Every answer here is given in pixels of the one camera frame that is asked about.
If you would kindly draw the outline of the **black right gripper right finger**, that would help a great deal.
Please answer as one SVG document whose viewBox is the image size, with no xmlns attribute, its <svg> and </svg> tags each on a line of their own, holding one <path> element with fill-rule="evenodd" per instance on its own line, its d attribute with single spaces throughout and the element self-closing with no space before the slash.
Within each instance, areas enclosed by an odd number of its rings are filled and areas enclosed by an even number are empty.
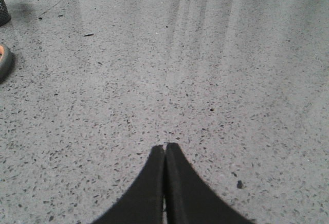
<svg viewBox="0 0 329 224">
<path fill-rule="evenodd" d="M 251 223 L 209 188 L 177 143 L 166 147 L 165 181 L 168 223 Z"/>
</svg>

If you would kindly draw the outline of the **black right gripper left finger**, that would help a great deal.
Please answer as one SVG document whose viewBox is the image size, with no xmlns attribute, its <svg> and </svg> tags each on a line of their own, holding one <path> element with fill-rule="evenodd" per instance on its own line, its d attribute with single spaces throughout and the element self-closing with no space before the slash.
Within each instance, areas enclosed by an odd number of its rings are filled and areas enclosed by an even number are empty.
<svg viewBox="0 0 329 224">
<path fill-rule="evenodd" d="M 162 223 L 164 162 L 163 147 L 152 147 L 128 190 L 94 223 Z"/>
</svg>

